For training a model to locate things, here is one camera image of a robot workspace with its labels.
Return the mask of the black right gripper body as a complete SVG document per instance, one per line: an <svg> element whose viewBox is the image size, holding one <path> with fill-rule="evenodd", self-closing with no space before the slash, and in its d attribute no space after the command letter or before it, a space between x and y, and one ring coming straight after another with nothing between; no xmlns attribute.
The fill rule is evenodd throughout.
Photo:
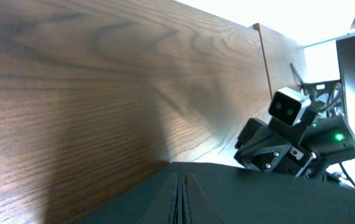
<svg viewBox="0 0 355 224"><path fill-rule="evenodd" d="M287 126L273 118L268 124L251 118L237 138L234 159L246 169L267 173L304 174L316 153L301 146L305 123Z"/></svg>

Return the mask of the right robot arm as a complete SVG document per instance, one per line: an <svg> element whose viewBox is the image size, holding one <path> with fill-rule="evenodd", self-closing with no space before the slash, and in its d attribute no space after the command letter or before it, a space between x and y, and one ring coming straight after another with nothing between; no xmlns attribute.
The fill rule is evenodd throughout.
<svg viewBox="0 0 355 224"><path fill-rule="evenodd" d="M355 137L342 116L287 126L251 118L235 145L246 169L305 179L320 178L333 164L355 159Z"/></svg>

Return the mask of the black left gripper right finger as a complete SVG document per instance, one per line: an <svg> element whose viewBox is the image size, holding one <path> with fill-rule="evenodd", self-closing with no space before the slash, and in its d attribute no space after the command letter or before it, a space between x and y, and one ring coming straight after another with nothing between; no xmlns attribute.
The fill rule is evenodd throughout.
<svg viewBox="0 0 355 224"><path fill-rule="evenodd" d="M182 187L183 224L223 224L193 173L184 176Z"/></svg>

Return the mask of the dark green box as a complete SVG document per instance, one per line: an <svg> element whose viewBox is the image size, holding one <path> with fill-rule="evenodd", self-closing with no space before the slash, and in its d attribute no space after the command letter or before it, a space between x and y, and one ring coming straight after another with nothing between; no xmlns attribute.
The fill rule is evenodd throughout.
<svg viewBox="0 0 355 224"><path fill-rule="evenodd" d="M343 80L301 83L319 119L346 118ZM355 184L345 186L327 169L305 179L211 163L173 162L83 219L84 223L135 223L169 173L178 180L178 222L182 222L184 176L193 173L210 206L224 223L355 223Z"/></svg>

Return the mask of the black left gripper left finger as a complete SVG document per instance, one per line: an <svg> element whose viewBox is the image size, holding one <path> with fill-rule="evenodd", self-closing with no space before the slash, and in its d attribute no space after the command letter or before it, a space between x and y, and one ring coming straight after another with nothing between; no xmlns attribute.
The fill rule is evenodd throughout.
<svg viewBox="0 0 355 224"><path fill-rule="evenodd" d="M178 222L178 175L169 173L147 211L136 224L176 224Z"/></svg>

